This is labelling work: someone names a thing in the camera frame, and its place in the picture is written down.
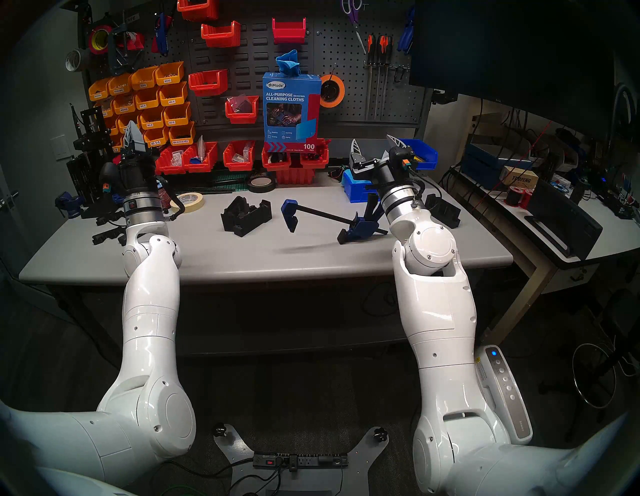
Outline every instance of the blue cloth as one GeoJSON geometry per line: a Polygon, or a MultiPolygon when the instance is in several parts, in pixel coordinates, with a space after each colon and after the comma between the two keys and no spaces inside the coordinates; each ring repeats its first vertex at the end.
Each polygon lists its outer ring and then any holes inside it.
{"type": "Polygon", "coordinates": [[[296,77],[300,73],[300,64],[298,63],[298,51],[292,50],[289,53],[276,57],[276,62],[280,72],[285,76],[296,77]]]}

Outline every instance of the black pegboard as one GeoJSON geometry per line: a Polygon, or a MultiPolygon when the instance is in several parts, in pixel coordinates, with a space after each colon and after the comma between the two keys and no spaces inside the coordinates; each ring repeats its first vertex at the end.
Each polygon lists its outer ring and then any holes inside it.
{"type": "MultiPolygon", "coordinates": [[[[396,51],[397,41],[404,29],[405,14],[412,0],[371,0],[360,10],[359,32],[366,44],[368,33],[394,37],[392,65],[410,65],[410,57],[396,51]]],[[[394,69],[387,77],[385,108],[381,109],[382,87],[385,76],[380,77],[378,119],[373,120],[378,69],[372,71],[373,83],[369,120],[365,119],[366,93],[369,71],[364,67],[365,56],[351,23],[343,14],[338,0],[320,0],[308,3],[281,1],[266,3],[261,0],[221,2],[220,16],[213,26],[229,25],[232,20],[241,24],[239,47],[209,48],[200,37],[200,23],[187,22],[176,12],[174,24],[168,34],[169,55],[163,57],[151,52],[153,21],[158,2],[149,2],[128,9],[126,17],[139,15],[129,24],[131,31],[145,35],[145,53],[138,67],[184,60],[185,74],[213,69],[229,69],[228,90],[215,97],[196,97],[189,92],[192,119],[198,134],[203,131],[243,127],[262,127],[262,75],[277,71],[275,58],[291,49],[297,49],[302,72],[323,76],[332,69],[344,81],[346,96],[332,109],[321,108],[320,119],[329,124],[379,125],[387,127],[417,127],[420,120],[424,89],[408,84],[408,72],[400,83],[394,83],[394,69]],[[303,45],[275,45],[271,18],[278,21],[307,18],[307,36],[303,45]],[[245,93],[260,95],[259,115],[253,125],[232,125],[225,116],[224,103],[229,96],[245,93]]],[[[122,13],[112,13],[116,21],[122,13]]],[[[109,75],[106,63],[92,72],[95,81],[109,75]]]]}

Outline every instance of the screwdriver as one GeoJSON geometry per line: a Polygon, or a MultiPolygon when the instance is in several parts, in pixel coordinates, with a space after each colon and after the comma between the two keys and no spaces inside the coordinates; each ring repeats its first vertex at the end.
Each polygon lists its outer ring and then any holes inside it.
{"type": "Polygon", "coordinates": [[[369,104],[371,102],[371,83],[373,81],[373,66],[376,63],[376,36],[367,37],[367,66],[369,67],[369,87],[367,89],[367,111],[364,120],[369,120],[369,104]]]}
{"type": "Polygon", "coordinates": [[[385,59],[382,62],[385,66],[385,84],[382,87],[382,107],[380,107],[380,120],[382,120],[382,112],[385,111],[385,100],[387,99],[387,78],[389,76],[389,65],[391,65],[391,57],[394,52],[394,37],[387,37],[387,52],[385,53],[385,59]]]}
{"type": "Polygon", "coordinates": [[[378,55],[378,81],[376,83],[376,107],[373,112],[373,120],[378,118],[378,96],[380,91],[380,72],[382,71],[382,64],[387,59],[387,47],[389,45],[389,40],[386,35],[380,35],[378,37],[378,43],[376,44],[376,52],[378,55]]]}

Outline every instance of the light switch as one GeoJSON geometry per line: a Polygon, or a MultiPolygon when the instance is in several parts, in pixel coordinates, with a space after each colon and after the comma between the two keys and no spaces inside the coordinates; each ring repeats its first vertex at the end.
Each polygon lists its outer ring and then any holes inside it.
{"type": "Polygon", "coordinates": [[[51,150],[53,151],[55,160],[66,159],[71,156],[71,151],[67,144],[67,138],[64,134],[51,138],[49,143],[51,143],[51,150]]]}

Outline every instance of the desk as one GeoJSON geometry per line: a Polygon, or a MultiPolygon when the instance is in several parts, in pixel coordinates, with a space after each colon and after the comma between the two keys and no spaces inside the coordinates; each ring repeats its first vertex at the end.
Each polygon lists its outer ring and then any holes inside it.
{"type": "MultiPolygon", "coordinates": [[[[432,193],[427,189],[425,195],[432,193]]],[[[460,211],[460,225],[452,230],[466,268],[508,266],[513,257],[471,214],[444,193],[460,211]]],[[[180,246],[183,285],[269,282],[391,275],[391,249],[395,238],[374,234],[371,239],[340,245],[336,238],[344,227],[335,221],[299,212],[295,233],[287,229],[280,206],[287,198],[301,205],[352,218],[364,213],[365,204],[351,204],[342,186],[318,174],[316,184],[280,187],[258,195],[249,191],[231,195],[207,195],[205,205],[170,222],[169,233],[180,246]],[[225,232],[220,214],[236,195],[250,205],[271,202],[271,221],[244,237],[225,232]]],[[[75,285],[124,286],[122,248],[117,240],[94,246],[92,235],[109,228],[97,227],[92,219],[72,219],[38,250],[27,263],[20,280],[47,284],[61,304],[97,344],[110,362],[119,364],[120,347],[82,303],[75,285]]],[[[388,230],[386,218],[381,228],[388,230]]]]}
{"type": "Polygon", "coordinates": [[[528,211],[504,203],[506,193],[496,197],[497,192],[494,192],[487,196],[487,190],[476,186],[466,175],[454,172],[456,177],[457,180],[449,181],[452,193],[464,198],[472,209],[477,206],[482,224],[509,248],[514,261],[529,277],[502,318],[485,331],[483,344],[500,344],[540,294],[584,284],[599,262],[640,248],[640,228],[633,220],[617,218],[598,199],[583,200],[580,208],[602,226],[602,233],[586,260],[565,257],[524,219],[531,215],[528,211]]]}

